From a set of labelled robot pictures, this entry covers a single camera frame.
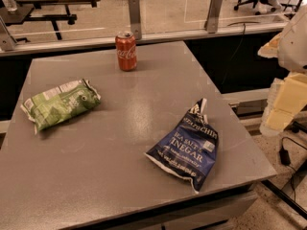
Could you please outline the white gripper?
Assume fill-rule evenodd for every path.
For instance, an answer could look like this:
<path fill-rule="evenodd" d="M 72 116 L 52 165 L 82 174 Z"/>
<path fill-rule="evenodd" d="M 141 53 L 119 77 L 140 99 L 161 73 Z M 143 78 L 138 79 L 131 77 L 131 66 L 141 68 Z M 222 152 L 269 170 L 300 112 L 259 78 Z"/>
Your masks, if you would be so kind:
<path fill-rule="evenodd" d="M 284 80 L 273 80 L 262 116 L 261 134 L 275 136 L 307 105 L 307 76 L 301 74 L 307 72 L 307 5 L 257 54 L 262 58 L 278 57 L 279 65 L 291 72 Z"/>

